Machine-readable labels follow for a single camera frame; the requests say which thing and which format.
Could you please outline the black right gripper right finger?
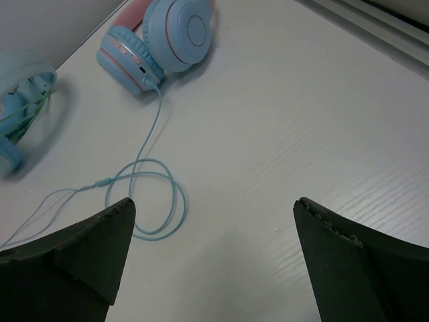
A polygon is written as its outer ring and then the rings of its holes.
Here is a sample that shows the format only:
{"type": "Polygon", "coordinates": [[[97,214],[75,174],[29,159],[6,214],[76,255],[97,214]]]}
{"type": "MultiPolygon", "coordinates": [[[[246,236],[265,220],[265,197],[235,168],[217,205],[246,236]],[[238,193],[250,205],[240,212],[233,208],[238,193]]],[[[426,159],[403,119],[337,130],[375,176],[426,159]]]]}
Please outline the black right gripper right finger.
{"type": "Polygon", "coordinates": [[[305,197],[293,212],[322,321],[428,320],[428,248],[305,197]]]}

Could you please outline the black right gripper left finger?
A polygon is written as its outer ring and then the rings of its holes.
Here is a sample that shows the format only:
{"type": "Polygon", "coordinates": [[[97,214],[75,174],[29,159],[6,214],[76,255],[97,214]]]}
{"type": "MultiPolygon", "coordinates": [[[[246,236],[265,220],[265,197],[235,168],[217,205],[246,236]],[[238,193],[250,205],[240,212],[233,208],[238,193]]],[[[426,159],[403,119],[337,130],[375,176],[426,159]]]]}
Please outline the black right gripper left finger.
{"type": "Polygon", "coordinates": [[[1,251],[2,321],[104,321],[135,222],[124,198],[69,227],[1,251]]]}

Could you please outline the blue pink headphones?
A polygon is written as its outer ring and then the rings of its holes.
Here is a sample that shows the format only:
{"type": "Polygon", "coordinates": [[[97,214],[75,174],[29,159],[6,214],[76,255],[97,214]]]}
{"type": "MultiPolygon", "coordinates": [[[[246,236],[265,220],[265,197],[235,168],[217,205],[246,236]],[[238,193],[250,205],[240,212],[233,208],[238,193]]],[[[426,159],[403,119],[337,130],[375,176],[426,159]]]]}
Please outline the blue pink headphones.
{"type": "Polygon", "coordinates": [[[166,72],[184,72],[210,48],[213,1],[132,1],[112,22],[97,62],[132,95],[157,89],[166,72]]]}

